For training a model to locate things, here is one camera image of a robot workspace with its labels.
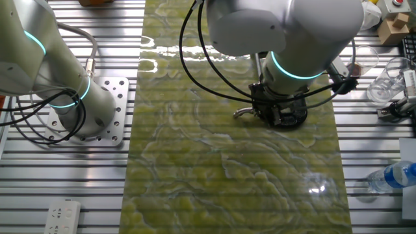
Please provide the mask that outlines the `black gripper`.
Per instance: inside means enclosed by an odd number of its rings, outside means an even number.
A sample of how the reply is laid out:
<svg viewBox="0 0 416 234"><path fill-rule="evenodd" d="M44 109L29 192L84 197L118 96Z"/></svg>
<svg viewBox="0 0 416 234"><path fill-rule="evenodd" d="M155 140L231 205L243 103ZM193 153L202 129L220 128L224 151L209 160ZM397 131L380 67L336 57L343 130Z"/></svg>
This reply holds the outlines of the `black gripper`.
<svg viewBox="0 0 416 234"><path fill-rule="evenodd" d="M277 94L263 83L251 84L249 89L253 101L254 115L264 121L270 121L271 126L278 126L281 121L306 120L306 101L300 94Z"/></svg>

